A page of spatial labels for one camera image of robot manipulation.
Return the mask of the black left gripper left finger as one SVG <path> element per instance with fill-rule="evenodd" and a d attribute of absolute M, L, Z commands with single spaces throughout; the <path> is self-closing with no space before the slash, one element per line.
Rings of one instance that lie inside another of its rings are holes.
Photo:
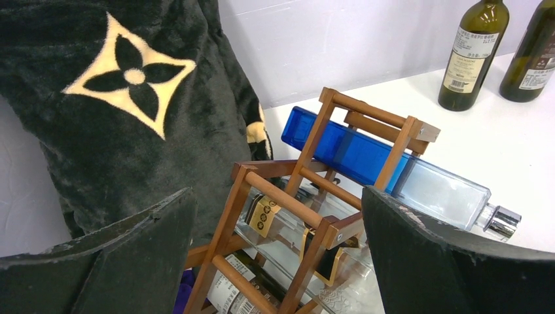
<path fill-rule="evenodd" d="M 171 313 L 197 213 L 184 188 L 39 254 L 1 259 L 2 313 Z"/>

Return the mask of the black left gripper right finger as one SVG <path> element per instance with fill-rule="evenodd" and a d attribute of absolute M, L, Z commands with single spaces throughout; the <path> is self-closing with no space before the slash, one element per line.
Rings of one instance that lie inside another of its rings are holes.
<path fill-rule="evenodd" d="M 373 186 L 361 213 L 386 313 L 553 313 L 554 254 L 466 232 Z"/>

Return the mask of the clear liquor bottle black cap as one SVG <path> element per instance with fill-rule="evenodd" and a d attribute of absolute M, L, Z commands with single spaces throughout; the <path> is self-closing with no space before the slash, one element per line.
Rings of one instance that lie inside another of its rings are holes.
<path fill-rule="evenodd" d="M 252 188 L 235 230 L 268 260 L 274 279 L 289 286 L 315 232 Z M 302 299 L 324 313 L 384 313 L 366 237 L 355 235 L 325 251 Z"/>

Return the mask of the brown wooden wine rack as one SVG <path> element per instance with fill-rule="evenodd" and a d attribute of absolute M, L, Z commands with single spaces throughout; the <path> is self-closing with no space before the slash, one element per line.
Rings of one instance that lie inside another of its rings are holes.
<path fill-rule="evenodd" d="M 322 308 L 304 292 L 325 251 L 353 236 L 361 236 L 363 221 L 361 199 L 338 186 L 341 174 L 358 184 L 371 184 L 385 190 L 399 172 L 405 156 L 422 155 L 434 142 L 439 129 L 413 116 L 401 117 L 388 111 L 324 88 L 319 97 L 321 108 L 314 121 L 292 116 L 288 130 L 300 131 L 304 145 L 296 160 L 241 162 L 234 166 L 234 184 L 226 201 L 216 233 L 209 245 L 194 249 L 188 266 L 200 272 L 185 306 L 186 313 L 206 313 L 215 307 L 207 294 L 220 271 L 258 309 L 260 313 L 319 313 Z M 348 171 L 354 159 L 347 158 L 348 146 L 359 135 L 370 134 L 370 142 L 380 148 L 362 161 L 374 166 L 368 180 Z M 268 260 L 235 230 L 252 188 L 261 191 L 282 209 L 305 222 L 315 234 L 289 286 L 274 279 Z M 246 252 L 285 290 L 279 307 L 270 303 L 226 257 L 238 250 Z"/>

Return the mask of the green wine bottle black cap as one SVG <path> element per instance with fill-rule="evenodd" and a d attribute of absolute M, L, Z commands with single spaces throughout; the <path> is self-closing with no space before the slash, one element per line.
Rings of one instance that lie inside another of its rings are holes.
<path fill-rule="evenodd" d="M 440 87 L 442 108 L 460 112 L 474 105 L 508 23 L 502 0 L 479 1 L 466 11 Z"/>

